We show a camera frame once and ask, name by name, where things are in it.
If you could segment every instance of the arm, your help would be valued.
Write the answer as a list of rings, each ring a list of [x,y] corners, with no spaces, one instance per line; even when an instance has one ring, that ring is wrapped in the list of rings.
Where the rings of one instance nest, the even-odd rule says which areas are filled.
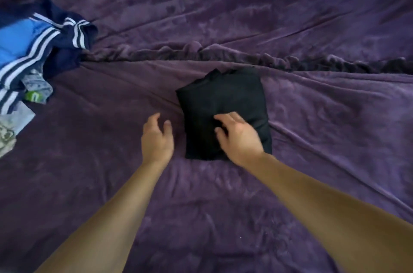
[[[270,188],[346,272],[409,272],[413,226],[300,173],[264,153],[258,134],[235,112],[215,116],[222,149]]]
[[[122,272],[152,191],[173,154],[170,122],[144,125],[143,162],[126,184],[39,267],[36,273]]]

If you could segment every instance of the pile of clothes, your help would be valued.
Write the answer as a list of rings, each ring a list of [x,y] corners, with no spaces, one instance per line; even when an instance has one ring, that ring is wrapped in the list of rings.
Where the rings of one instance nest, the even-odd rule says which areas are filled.
[[[97,28],[50,0],[0,11],[0,157],[35,114],[23,100],[45,104],[53,93],[47,79],[79,66]]]

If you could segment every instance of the hand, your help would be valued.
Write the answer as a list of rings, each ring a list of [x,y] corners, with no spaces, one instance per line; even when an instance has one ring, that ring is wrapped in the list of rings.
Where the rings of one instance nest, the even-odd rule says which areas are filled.
[[[158,118],[161,114],[156,113],[149,117],[143,125],[142,135],[142,165],[159,164],[164,169],[173,155],[172,125],[167,120],[163,125],[163,133],[158,126]]]
[[[228,136],[221,127],[215,128],[219,144],[235,164],[246,167],[264,155],[264,148],[256,130],[237,113],[214,116],[228,130]]]

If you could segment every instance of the right hand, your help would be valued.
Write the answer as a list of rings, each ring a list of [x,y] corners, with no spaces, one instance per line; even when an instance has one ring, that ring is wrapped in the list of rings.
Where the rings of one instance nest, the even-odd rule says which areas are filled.
[[[214,116],[228,130],[228,136],[221,127],[215,128],[219,144],[235,164],[246,167],[265,154],[256,130],[237,113]]]

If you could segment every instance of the light blue fabric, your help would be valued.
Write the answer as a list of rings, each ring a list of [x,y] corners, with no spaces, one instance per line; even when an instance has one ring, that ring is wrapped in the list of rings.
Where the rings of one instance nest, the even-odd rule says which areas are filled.
[[[46,22],[25,19],[0,28],[0,68],[27,55],[33,41],[48,27]]]

